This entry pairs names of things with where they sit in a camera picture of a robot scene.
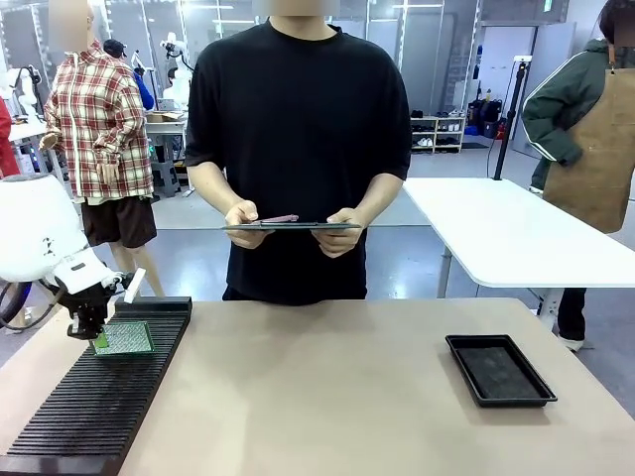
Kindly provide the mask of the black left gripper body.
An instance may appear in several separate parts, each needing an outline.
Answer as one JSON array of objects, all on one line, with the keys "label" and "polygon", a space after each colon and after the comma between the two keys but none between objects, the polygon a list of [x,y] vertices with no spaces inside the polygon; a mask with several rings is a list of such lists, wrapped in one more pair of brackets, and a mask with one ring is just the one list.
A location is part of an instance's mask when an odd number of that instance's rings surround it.
[{"label": "black left gripper body", "polygon": [[103,284],[98,282],[82,291],[72,294],[61,284],[62,297],[59,303],[66,307],[72,327],[101,327],[107,317],[107,305],[118,292],[119,279]]}]

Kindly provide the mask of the person's right hand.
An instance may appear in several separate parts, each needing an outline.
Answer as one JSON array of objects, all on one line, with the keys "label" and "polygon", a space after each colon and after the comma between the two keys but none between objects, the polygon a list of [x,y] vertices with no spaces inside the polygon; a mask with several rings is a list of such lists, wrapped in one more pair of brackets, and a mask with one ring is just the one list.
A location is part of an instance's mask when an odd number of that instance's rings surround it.
[{"label": "person's right hand", "polygon": [[[226,226],[246,225],[258,218],[256,205],[249,200],[240,200],[233,204],[225,215]],[[231,242],[244,249],[255,249],[262,242],[262,235],[257,231],[231,229],[227,231]]]}]

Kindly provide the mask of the person's left hand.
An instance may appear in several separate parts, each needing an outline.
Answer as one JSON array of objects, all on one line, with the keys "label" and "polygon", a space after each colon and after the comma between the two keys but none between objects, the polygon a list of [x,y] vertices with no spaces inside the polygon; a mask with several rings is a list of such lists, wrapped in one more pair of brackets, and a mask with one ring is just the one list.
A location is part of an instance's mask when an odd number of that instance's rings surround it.
[{"label": "person's left hand", "polygon": [[312,231],[322,252],[332,259],[353,250],[367,226],[366,219],[356,208],[342,208],[330,216],[326,222],[347,225],[347,228]]}]

